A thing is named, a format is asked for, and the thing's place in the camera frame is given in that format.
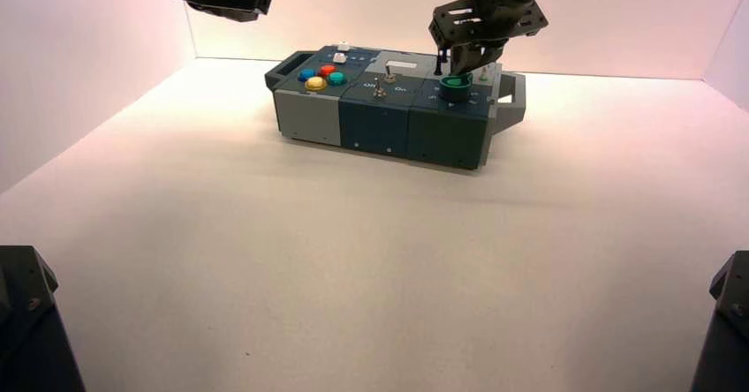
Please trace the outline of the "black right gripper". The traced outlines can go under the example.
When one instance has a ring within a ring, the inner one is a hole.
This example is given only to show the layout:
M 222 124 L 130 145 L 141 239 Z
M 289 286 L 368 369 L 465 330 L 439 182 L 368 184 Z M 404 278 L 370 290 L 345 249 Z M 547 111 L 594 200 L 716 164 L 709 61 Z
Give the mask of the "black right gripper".
M 548 24 L 534 0 L 456 0 L 434 9 L 428 31 L 439 50 L 450 49 L 450 75 L 461 76 L 495 63 L 510 39 L 534 36 Z

